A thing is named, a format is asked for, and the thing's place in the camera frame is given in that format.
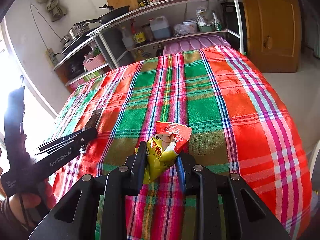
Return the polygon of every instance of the colorful checkered cloth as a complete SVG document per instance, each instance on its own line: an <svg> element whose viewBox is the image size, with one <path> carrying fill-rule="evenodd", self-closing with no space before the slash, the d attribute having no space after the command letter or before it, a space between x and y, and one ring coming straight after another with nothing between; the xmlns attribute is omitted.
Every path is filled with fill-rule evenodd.
<svg viewBox="0 0 320 240"><path fill-rule="evenodd" d="M237 51L216 46L161 56L90 80L66 102L52 138L83 128L100 108L98 138L56 174L58 199L82 175L122 165L154 134L156 121L176 122L192 127L188 152L197 163L240 174L292 238L308 225L311 182L297 129L276 92ZM174 167L139 196L127 196L125 209L131 240L193 239L195 198L182 195Z"/></svg>

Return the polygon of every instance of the frying pan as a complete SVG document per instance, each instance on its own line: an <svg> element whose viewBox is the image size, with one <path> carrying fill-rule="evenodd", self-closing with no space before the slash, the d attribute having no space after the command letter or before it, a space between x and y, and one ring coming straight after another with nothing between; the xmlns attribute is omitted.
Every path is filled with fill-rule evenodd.
<svg viewBox="0 0 320 240"><path fill-rule="evenodd" d="M113 6L108 6L105 4L104 6L102 6L100 8L107 8L110 10L110 12L100 16L98 19L82 21L82 22L76 23L74 26L81 25L83 23L96 23L96 22L99 22L101 24L106 24L106 23L120 17L121 15L128 13L130 5L123 6L118 9L113 9Z"/></svg>

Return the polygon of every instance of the floor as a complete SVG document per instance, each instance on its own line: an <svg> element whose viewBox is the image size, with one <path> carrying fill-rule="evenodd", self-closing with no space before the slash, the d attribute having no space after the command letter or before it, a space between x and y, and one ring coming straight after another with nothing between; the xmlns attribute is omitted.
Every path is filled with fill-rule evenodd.
<svg viewBox="0 0 320 240"><path fill-rule="evenodd" d="M309 155L320 140L320 60L307 49L297 73L266 73L264 77L287 106Z"/></svg>

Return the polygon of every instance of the snack wrapper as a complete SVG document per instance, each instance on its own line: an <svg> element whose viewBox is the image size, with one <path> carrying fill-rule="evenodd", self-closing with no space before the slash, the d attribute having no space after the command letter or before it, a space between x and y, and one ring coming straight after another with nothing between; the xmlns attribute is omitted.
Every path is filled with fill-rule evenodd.
<svg viewBox="0 0 320 240"><path fill-rule="evenodd" d="M156 122L156 134L147 142L147 166L143 184L154 181L174 165L176 157L190 139L191 130L177 123Z"/></svg>

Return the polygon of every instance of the brown cabinet door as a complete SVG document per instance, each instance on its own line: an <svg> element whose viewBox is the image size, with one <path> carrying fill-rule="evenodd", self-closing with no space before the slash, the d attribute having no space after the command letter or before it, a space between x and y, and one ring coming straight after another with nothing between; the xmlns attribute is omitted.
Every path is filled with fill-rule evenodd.
<svg viewBox="0 0 320 240"><path fill-rule="evenodd" d="M298 0L244 0L248 57L263 73L296 72L301 48Z"/></svg>

